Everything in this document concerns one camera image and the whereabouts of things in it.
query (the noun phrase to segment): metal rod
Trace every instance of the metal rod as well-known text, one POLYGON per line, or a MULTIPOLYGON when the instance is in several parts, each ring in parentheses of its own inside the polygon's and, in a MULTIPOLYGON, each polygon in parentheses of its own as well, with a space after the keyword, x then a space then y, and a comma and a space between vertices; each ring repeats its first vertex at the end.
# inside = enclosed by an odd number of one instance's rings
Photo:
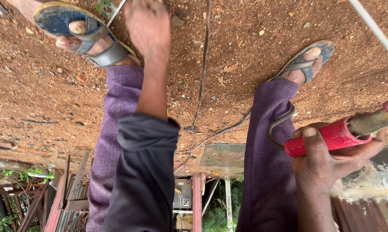
POLYGON ((111 19, 109 20, 108 24, 106 25, 106 27, 109 28, 109 26, 112 24, 112 21, 114 21, 114 18, 116 17, 116 15, 118 14, 118 12, 121 10, 122 6, 124 6, 125 2, 127 0, 122 0, 122 2, 119 4, 117 10, 114 12, 114 14, 112 15, 111 19))
POLYGON ((383 34, 383 32, 380 30, 379 26, 376 24, 376 22, 373 20, 373 18, 367 13, 367 11, 363 8, 362 4, 359 3, 358 0, 349 0, 349 2, 353 5, 353 7, 356 9, 356 11, 360 14, 360 16, 363 18, 367 26, 373 31, 375 36, 382 42, 382 45, 387 49, 388 51, 388 39, 383 34))

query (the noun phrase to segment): person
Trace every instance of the person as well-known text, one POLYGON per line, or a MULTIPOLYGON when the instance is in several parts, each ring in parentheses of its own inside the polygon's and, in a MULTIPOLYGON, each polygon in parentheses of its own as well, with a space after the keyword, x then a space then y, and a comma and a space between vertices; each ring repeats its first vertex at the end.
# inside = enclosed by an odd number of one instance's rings
MULTIPOLYGON (((170 17, 155 0, 126 3, 124 15, 130 39, 144 57, 145 67, 140 67, 132 54, 107 67, 109 92, 94 151, 87 231, 171 231, 173 157, 180 127, 167 118, 170 17)), ((79 35, 86 28, 85 21, 68 26, 79 35)), ((100 54, 112 43, 112 37, 105 35, 86 54, 100 54)), ((76 36, 56 38, 56 45, 67 51, 77 51, 80 44, 76 36)), ((289 100, 319 73, 333 53, 332 42, 314 43, 256 88, 237 231, 335 232, 331 187, 383 149, 385 129, 367 144, 328 151, 317 130, 323 124, 294 131, 288 119, 276 126, 272 135, 282 143, 303 136, 307 155, 294 159, 275 148, 266 136, 269 124, 290 112, 289 100)))

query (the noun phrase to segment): blue sandal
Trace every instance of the blue sandal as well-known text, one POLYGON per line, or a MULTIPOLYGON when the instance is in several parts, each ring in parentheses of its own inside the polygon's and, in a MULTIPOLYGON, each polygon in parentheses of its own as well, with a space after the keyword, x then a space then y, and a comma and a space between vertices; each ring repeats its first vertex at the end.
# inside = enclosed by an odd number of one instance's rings
POLYGON ((324 64, 333 55, 336 46, 332 41, 329 40, 320 40, 307 46, 305 49, 301 50, 297 55, 295 55, 292 59, 290 59, 290 61, 283 67, 283 69, 280 70, 279 73, 277 73, 273 78, 271 78, 270 81, 285 81, 284 78, 280 77, 280 74, 285 71, 297 69, 300 69, 304 73, 305 83, 311 81, 313 79, 313 72, 310 66, 312 66, 315 60, 307 61, 303 58, 303 54, 314 47, 318 47, 322 50, 320 54, 323 56, 322 64, 324 64))
POLYGON ((78 48, 73 53, 88 58, 90 63, 96 67, 112 66, 129 54, 136 57, 133 50, 115 38, 104 22, 92 13, 75 5, 61 2, 46 3, 36 9, 33 18, 39 28, 53 35, 75 36, 81 39, 78 48), (85 32, 83 34, 73 33, 69 29, 68 25, 73 21, 85 21, 85 32), (105 35, 109 35, 114 41, 112 45, 96 55, 86 55, 95 42, 105 35))

